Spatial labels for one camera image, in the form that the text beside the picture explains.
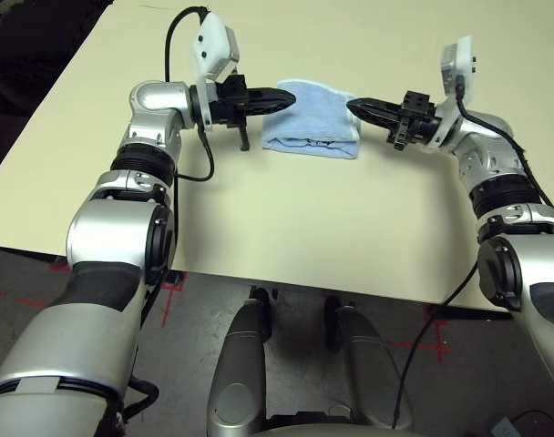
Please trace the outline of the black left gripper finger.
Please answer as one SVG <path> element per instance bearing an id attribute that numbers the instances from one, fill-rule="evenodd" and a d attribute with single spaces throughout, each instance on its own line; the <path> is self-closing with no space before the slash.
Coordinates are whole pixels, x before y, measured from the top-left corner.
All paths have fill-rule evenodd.
<path id="1" fill-rule="evenodd" d="M 272 87 L 249 88 L 251 103 L 294 103 L 296 97 L 289 91 Z"/>
<path id="2" fill-rule="evenodd" d="M 294 99 L 262 99 L 249 103 L 250 115 L 270 115 L 294 104 Z"/>

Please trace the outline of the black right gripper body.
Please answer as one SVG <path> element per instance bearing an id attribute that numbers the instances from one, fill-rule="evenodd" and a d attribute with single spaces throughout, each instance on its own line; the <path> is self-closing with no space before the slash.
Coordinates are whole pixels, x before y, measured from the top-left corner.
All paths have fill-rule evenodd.
<path id="1" fill-rule="evenodd" d="M 409 144 L 426 145 L 436 133 L 440 118 L 430 96 L 407 91 L 401 104 L 389 104 L 391 124 L 386 141 L 396 150 Z"/>

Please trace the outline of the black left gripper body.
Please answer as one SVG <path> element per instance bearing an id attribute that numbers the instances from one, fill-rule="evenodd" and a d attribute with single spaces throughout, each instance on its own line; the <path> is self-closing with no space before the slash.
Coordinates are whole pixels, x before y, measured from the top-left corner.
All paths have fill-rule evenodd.
<path id="1" fill-rule="evenodd" d="M 212 123 L 237 128 L 241 136 L 241 151 L 250 150 L 245 109 L 250 101 L 244 76 L 229 76 L 216 83 L 217 100 L 212 103 Z"/>

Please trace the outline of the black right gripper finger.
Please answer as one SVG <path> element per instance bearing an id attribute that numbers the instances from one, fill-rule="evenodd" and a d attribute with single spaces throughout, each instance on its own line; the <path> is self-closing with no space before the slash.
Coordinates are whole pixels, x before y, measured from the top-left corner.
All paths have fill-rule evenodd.
<path id="1" fill-rule="evenodd" d="M 357 117 L 390 117 L 398 115 L 401 110 L 400 105 L 371 97 L 352 99 L 347 103 L 347 108 Z"/>
<path id="2" fill-rule="evenodd" d="M 395 129 L 400 120 L 397 114 L 384 109 L 351 108 L 350 111 L 365 123 L 387 130 Z"/>

